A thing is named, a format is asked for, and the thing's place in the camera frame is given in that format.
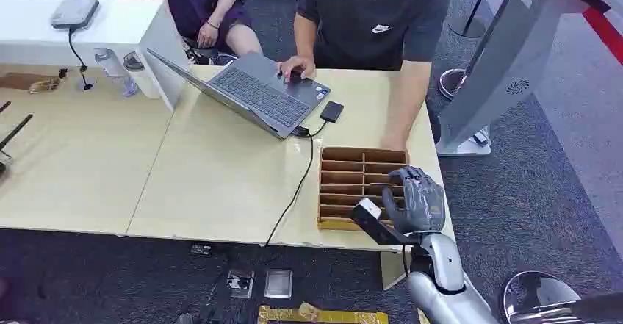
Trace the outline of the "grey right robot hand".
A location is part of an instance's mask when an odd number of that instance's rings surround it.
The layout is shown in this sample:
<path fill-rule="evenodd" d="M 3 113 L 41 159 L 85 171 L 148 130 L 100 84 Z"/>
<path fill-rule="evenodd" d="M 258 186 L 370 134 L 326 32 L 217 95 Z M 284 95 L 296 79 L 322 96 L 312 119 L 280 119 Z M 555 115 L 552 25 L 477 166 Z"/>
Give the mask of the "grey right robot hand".
<path fill-rule="evenodd" d="M 403 186 L 400 203 L 391 188 L 382 192 L 383 206 L 394 228 L 401 234 L 440 232 L 446 221 L 444 188 L 422 169 L 410 165 L 388 173 L 388 177 Z"/>

